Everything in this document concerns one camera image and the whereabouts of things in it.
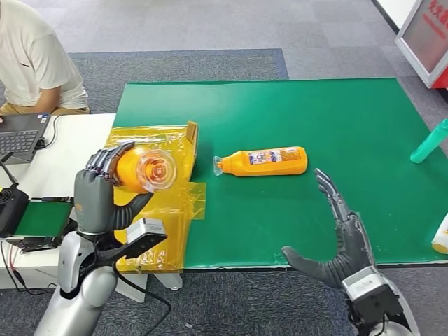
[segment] white table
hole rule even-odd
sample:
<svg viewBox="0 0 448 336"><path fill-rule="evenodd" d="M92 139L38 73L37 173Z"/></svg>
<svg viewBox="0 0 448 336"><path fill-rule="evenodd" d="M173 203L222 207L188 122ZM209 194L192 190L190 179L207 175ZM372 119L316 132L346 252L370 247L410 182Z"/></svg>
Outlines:
<svg viewBox="0 0 448 336"><path fill-rule="evenodd" d="M44 133L47 142L53 137L55 118L51 118ZM115 118L115 114L61 116L56 121L57 137L51 146L38 151L31 164L14 164L8 168L19 181L19 188L29 197L73 196L75 175L84 168L91 154L104 147ZM2 169L0 186L9 185L11 182ZM11 248L3 243L7 260ZM13 249L14 265L27 287L42 288L57 282L58 249L26 254ZM126 277L138 286L146 286L147 274L127 274ZM14 288L2 258L0 288ZM143 302L145 298L143 293L121 281L118 281L117 291L137 302Z"/></svg>

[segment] green table mat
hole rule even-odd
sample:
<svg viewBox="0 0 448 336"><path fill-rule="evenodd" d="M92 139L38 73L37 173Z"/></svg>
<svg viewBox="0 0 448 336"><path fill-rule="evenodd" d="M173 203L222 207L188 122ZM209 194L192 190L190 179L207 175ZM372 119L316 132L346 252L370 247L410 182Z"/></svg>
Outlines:
<svg viewBox="0 0 448 336"><path fill-rule="evenodd" d="M72 207L66 202L29 202L14 235L59 237Z"/></svg>
<svg viewBox="0 0 448 336"><path fill-rule="evenodd" d="M409 158L428 128L394 78L135 83L115 127L199 124L192 180L206 182L205 220L193 221L185 267L284 265L282 246L327 260L336 249L330 206L313 169L327 172L362 216L379 263L446 260L431 241L448 210L440 149ZM303 146L299 176L216 177L214 155Z"/></svg>

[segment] teal bottle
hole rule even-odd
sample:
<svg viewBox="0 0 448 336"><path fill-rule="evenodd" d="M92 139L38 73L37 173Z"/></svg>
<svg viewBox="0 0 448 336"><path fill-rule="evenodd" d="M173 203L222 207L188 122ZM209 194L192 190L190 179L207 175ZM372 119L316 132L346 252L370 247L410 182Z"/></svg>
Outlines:
<svg viewBox="0 0 448 336"><path fill-rule="evenodd" d="M448 137L448 118L436 126L428 138L411 154L410 160L413 163L422 163L446 137Z"/></svg>

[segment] laptop keyboard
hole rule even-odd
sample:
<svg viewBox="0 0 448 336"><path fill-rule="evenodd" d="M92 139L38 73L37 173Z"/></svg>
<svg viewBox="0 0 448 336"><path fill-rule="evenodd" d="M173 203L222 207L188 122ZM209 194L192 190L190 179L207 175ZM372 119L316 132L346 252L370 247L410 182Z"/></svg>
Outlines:
<svg viewBox="0 0 448 336"><path fill-rule="evenodd" d="M30 151L38 131L0 133L0 153Z"/></svg>

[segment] robotic arm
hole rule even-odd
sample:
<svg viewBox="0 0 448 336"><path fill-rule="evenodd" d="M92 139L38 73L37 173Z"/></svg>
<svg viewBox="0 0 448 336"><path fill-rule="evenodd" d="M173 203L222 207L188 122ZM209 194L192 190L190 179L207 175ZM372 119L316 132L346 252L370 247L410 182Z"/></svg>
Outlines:
<svg viewBox="0 0 448 336"><path fill-rule="evenodd" d="M36 329L38 336L92 335L118 283L115 263L136 258L167 238L161 222L140 220L121 244L114 230L129 227L152 193L137 195L130 203L114 203L117 161L133 142L99 150L75 178L76 232L67 234L59 255L59 286Z"/></svg>
<svg viewBox="0 0 448 336"><path fill-rule="evenodd" d="M290 265L342 289L350 320L360 336L419 336L407 302L391 280L377 270L366 229L359 215L350 210L328 175L316 169L319 190L328 199L336 221L338 254L327 262L281 249Z"/></svg>
<svg viewBox="0 0 448 336"><path fill-rule="evenodd" d="M116 261L138 257L167 238L161 223L145 220L133 225L126 244L114 237L114 230L129 227L152 197L149 192L137 195L124 206L114 203L117 161L133 146L128 142L99 150L76 175L75 207L78 229L67 234L61 244L60 285L35 335L92 335L117 286ZM338 254L327 262L317 262L286 246L282 252L288 263L328 286L342 289L350 320L360 336L420 336L400 290L377 270L359 215L350 210L328 175L319 169L315 174L319 190L327 196L336 221Z"/></svg>

